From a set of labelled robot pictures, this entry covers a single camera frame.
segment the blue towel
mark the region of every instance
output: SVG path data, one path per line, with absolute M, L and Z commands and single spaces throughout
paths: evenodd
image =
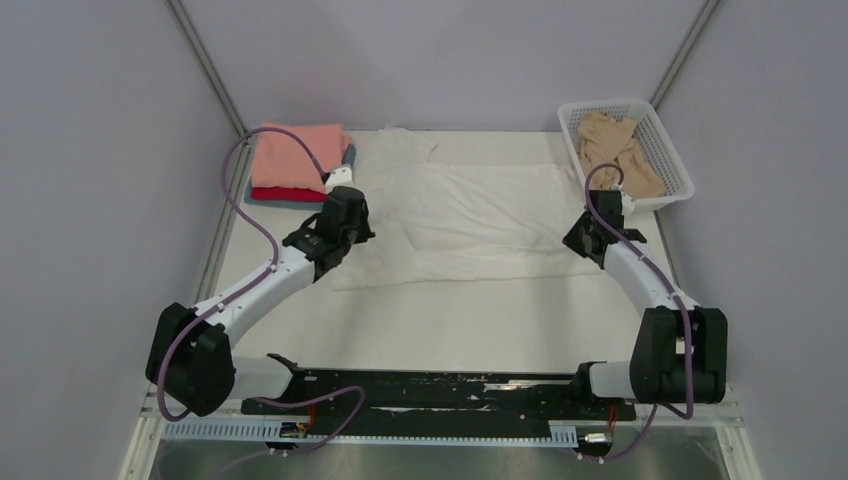
M 350 165 L 353 167 L 353 162 L 356 160 L 356 147 L 351 143 L 345 155 L 342 157 L 342 165 Z M 244 189 L 244 203 L 248 205 L 262 205 L 263 207 L 275 208 L 290 208 L 292 210 L 312 210 L 321 211 L 321 206 L 324 202 L 293 202 L 291 200 L 256 200 L 250 196 L 253 191 L 253 184 L 250 179 L 247 179 L 247 187 Z

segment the folded pink towel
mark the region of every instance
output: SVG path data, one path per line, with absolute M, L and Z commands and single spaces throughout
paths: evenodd
M 342 164 L 342 157 L 351 141 L 339 124 L 292 126 L 264 122 L 262 126 L 284 128 L 300 137 L 325 172 Z M 309 155 L 288 135 L 277 132 L 259 134 L 250 181 L 254 187 L 260 188 L 308 188 L 325 193 L 321 176 Z

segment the stack of folded towels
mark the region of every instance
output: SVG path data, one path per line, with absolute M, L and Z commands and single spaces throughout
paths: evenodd
M 342 164 L 353 165 L 356 148 L 339 124 L 292 126 L 265 122 L 262 126 L 283 128 L 300 137 L 325 172 Z M 245 203 L 320 210 L 326 198 L 321 175 L 297 142 L 278 132 L 259 134 L 244 192 Z

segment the red towel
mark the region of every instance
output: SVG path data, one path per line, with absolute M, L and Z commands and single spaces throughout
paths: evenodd
M 291 187 L 253 187 L 250 198 L 254 200 L 288 200 L 291 202 L 323 202 L 326 193 L 316 192 L 308 188 Z

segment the basket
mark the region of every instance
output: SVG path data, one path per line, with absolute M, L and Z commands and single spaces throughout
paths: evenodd
M 662 126 L 657 112 L 651 104 L 639 99 L 599 100 L 595 102 L 566 103 L 559 107 L 559 123 L 565 133 L 565 141 L 568 144 L 568 153 L 574 164 L 577 177 L 581 184 L 586 183 L 586 174 L 580 165 L 580 157 L 577 156 L 575 145 L 580 142 L 577 127 L 583 120 L 583 116 L 589 112 L 601 112 L 621 120 L 630 117 L 639 122 L 633 132 L 642 151 L 645 153 L 645 161 L 651 165 L 654 172 L 662 179 L 666 187 L 666 194 L 656 198 L 640 198 L 636 200 L 636 211 L 658 210 L 678 200 L 686 200 L 695 193 L 695 185 L 689 178 L 680 155 L 677 154 L 668 133 Z

